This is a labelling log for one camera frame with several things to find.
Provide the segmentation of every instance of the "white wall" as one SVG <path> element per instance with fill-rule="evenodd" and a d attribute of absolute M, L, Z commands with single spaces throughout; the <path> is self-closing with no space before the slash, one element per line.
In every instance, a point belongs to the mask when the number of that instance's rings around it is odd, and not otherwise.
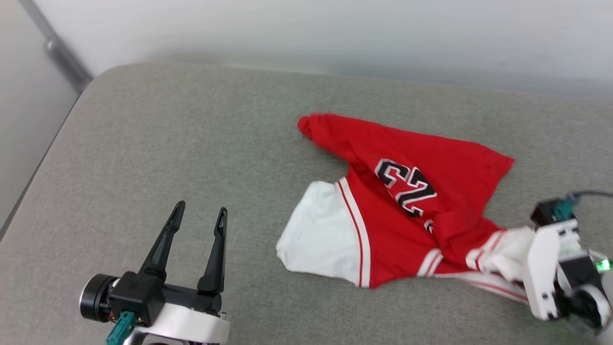
<path fill-rule="evenodd" d="M 613 95 L 611 0 L 34 0 L 98 75 L 180 60 Z"/>
<path fill-rule="evenodd" d="M 45 41 L 16 0 L 0 1 L 0 227 L 77 99 Z"/>

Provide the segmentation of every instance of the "white stripe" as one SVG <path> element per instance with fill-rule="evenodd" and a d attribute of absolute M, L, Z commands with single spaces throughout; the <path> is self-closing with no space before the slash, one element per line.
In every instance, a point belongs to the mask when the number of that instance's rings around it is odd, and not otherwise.
<path fill-rule="evenodd" d="M 504 233 L 504 230 L 498 230 L 495 233 L 493 233 L 489 239 L 487 239 L 487 241 L 483 244 L 483 246 L 479 248 L 471 249 L 466 255 L 466 266 L 468 266 L 470 269 L 477 271 L 476 260 L 479 254 L 481 254 L 481 252 L 483 252 L 484 254 L 487 254 L 488 252 L 490 252 L 492 250 L 492 247 L 494 246 L 494 243 L 496 243 L 498 238 L 502 236 L 503 233 Z M 483 259 L 483 255 L 479 259 L 479 264 L 481 264 L 481 259 Z"/>
<path fill-rule="evenodd" d="M 432 233 L 432 219 L 428 219 L 424 223 L 424 228 L 428 230 L 429 233 Z"/>
<path fill-rule="evenodd" d="M 468 254 L 466 255 L 466 266 L 468 266 L 468 268 L 473 269 L 473 270 L 477 270 L 477 257 L 479 256 L 479 254 L 481 253 L 481 249 L 471 249 Z"/>
<path fill-rule="evenodd" d="M 490 238 L 483 244 L 483 246 L 481 246 L 481 249 L 483 249 L 486 252 L 492 250 L 492 246 L 494 245 L 494 243 L 496 242 L 498 237 L 500 237 L 500 235 L 502 235 L 502 232 L 503 232 L 502 230 L 498 230 L 495 233 L 493 233 L 490 236 Z"/>
<path fill-rule="evenodd" d="M 434 272 L 436 272 L 436 268 L 438 267 L 438 265 L 441 263 L 441 261 L 443 261 L 443 254 L 439 254 L 436 259 L 434 259 L 434 263 L 432 264 L 432 267 L 430 268 L 430 270 L 428 271 L 427 276 L 430 277 L 432 275 L 434 275 Z"/>
<path fill-rule="evenodd" d="M 360 209 L 357 207 L 356 200 L 353 198 L 347 178 L 343 177 L 338 180 L 338 183 L 343 187 L 347 204 L 356 220 L 357 230 L 360 232 L 360 239 L 362 240 L 362 287 L 368 287 L 370 285 L 370 241 L 368 240 L 366 225 L 364 224 L 364 219 L 362 219 Z"/>
<path fill-rule="evenodd" d="M 524 289 L 506 281 L 504 278 L 497 276 L 496 274 L 464 272 L 436 274 L 435 277 L 457 278 L 467 284 L 478 287 L 479 289 L 487 290 L 511 300 L 528 304 L 528 297 L 526 296 L 526 291 Z"/>
<path fill-rule="evenodd" d="M 428 269 L 430 268 L 430 264 L 436 259 L 437 256 L 441 254 L 441 250 L 439 248 L 434 248 L 428 254 L 426 254 L 424 261 L 422 261 L 421 266 L 419 267 L 419 271 L 417 271 L 418 277 L 424 277 L 428 274 Z"/>

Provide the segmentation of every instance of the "teal connector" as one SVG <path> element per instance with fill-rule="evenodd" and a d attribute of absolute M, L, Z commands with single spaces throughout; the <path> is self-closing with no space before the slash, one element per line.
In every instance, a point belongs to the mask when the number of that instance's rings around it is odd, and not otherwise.
<path fill-rule="evenodd" d="M 569 199 L 563 199 L 559 202 L 554 208 L 554 216 L 557 218 L 556 221 L 564 221 L 569 220 L 571 215 L 573 214 L 573 205 L 574 202 Z"/>
<path fill-rule="evenodd" d="M 135 326 L 136 316 L 134 316 L 134 313 L 129 311 L 122 312 L 111 334 L 109 334 L 107 338 L 107 345 L 122 345 L 130 334 L 132 334 Z"/>

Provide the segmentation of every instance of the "green led light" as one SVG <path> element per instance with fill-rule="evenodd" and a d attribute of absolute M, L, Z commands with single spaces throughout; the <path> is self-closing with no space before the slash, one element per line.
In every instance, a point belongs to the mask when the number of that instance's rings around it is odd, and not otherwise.
<path fill-rule="evenodd" d="M 607 259 L 596 264 L 598 271 L 609 271 L 611 269 L 611 262 Z"/>

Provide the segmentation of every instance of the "white sleeve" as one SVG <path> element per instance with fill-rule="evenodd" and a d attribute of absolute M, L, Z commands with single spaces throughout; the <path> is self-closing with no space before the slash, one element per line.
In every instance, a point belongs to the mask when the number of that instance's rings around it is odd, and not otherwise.
<path fill-rule="evenodd" d="M 276 255 L 289 271 L 359 286 L 359 240 L 338 184 L 317 181 L 308 186 L 276 244 Z"/>

